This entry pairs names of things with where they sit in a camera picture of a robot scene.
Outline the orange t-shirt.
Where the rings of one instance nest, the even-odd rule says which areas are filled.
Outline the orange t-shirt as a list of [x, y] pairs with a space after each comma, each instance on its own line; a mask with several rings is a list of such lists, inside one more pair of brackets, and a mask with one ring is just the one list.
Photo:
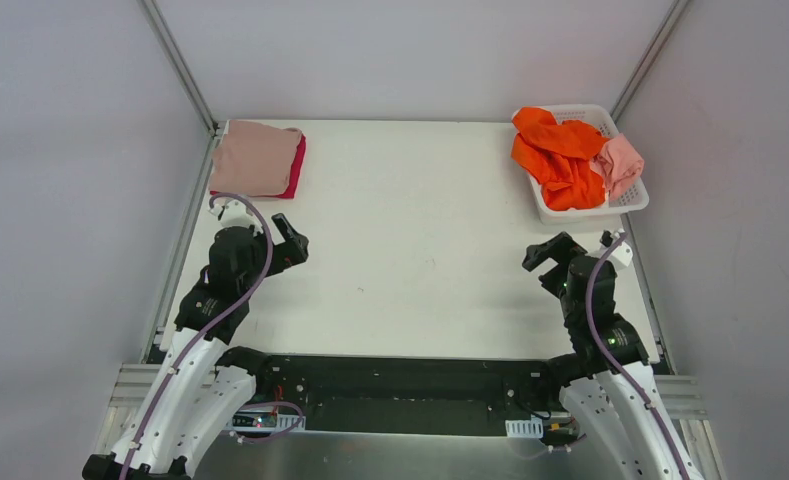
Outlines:
[[538, 107], [520, 109], [512, 123], [511, 158], [536, 180], [549, 209], [587, 210], [605, 202], [604, 180], [591, 167], [607, 143], [598, 129], [580, 120], [559, 123]]

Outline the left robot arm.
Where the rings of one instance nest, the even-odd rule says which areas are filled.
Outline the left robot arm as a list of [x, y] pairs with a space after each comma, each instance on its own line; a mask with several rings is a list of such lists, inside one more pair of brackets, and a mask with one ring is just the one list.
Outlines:
[[247, 214], [222, 213], [156, 378], [110, 452], [86, 461], [83, 478], [191, 479], [234, 414], [273, 396], [268, 355], [231, 344], [263, 280], [308, 258], [307, 237], [281, 213], [271, 220], [258, 226]]

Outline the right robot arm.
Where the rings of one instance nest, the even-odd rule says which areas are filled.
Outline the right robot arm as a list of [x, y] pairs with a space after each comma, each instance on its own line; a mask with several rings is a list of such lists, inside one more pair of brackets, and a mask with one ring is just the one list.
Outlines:
[[699, 479], [702, 474], [666, 411], [649, 355], [636, 328], [617, 310], [618, 273], [634, 252], [622, 230], [604, 231], [589, 252], [570, 234], [525, 250], [522, 266], [540, 275], [557, 298], [572, 351], [545, 364], [539, 400], [565, 409], [594, 447], [607, 472], [621, 479]]

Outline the white plastic laundry basket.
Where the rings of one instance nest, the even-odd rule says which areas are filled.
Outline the white plastic laundry basket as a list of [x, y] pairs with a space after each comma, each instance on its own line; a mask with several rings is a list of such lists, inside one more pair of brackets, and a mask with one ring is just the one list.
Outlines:
[[511, 117], [512, 160], [526, 173], [544, 223], [639, 211], [645, 161], [595, 104], [525, 106]]

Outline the pink t-shirt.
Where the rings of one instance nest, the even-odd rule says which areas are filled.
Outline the pink t-shirt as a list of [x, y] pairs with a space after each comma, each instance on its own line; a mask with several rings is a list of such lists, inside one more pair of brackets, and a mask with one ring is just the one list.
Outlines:
[[645, 161], [627, 137], [619, 134], [603, 145], [590, 165], [602, 177], [609, 199], [617, 199], [641, 176]]

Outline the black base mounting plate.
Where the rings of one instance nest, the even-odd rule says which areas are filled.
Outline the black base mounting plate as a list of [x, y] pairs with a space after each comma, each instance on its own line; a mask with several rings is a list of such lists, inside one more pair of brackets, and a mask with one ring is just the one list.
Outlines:
[[499, 437], [524, 421], [579, 430], [537, 360], [273, 355], [256, 381], [247, 432], [297, 411], [312, 432]]

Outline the right aluminium frame post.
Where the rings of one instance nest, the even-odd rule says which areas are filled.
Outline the right aluminium frame post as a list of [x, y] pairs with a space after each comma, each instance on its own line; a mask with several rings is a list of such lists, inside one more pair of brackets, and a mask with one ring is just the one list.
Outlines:
[[685, 12], [692, 4], [692, 0], [674, 0], [671, 2], [665, 17], [657, 27], [657, 30], [641, 55], [641, 58], [621, 91], [615, 105], [611, 109], [610, 114], [615, 122], [618, 122], [622, 118], [643, 82], [652, 71], [673, 33], [677, 30]]

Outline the aluminium frame post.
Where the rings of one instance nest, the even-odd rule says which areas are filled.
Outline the aluminium frame post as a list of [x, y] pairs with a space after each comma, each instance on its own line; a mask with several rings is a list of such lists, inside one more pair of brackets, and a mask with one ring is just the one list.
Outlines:
[[692, 4], [692, 0], [674, 0], [671, 2], [665, 17], [657, 27], [657, 30], [641, 55], [641, 58], [621, 91], [615, 105], [611, 109], [610, 114], [615, 122], [618, 122], [622, 118], [643, 82], [652, 71], [673, 33], [677, 30], [685, 12]]
[[194, 79], [158, 2], [155, 0], [139, 0], [138, 4], [143, 10], [158, 44], [170, 62], [172, 70], [180, 82], [189, 102], [193, 106], [200, 122], [203, 124], [208, 134], [213, 137], [218, 129], [218, 121], [207, 105], [206, 99]]

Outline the left aluminium frame post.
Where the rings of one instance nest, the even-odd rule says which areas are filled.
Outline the left aluminium frame post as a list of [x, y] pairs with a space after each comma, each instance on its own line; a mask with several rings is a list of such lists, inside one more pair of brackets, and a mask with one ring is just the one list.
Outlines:
[[158, 2], [155, 0], [139, 0], [138, 4], [143, 10], [158, 44], [170, 62], [172, 70], [180, 82], [189, 102], [193, 106], [200, 122], [203, 124], [208, 134], [213, 137], [218, 129], [218, 121], [207, 105], [206, 99], [194, 79]]

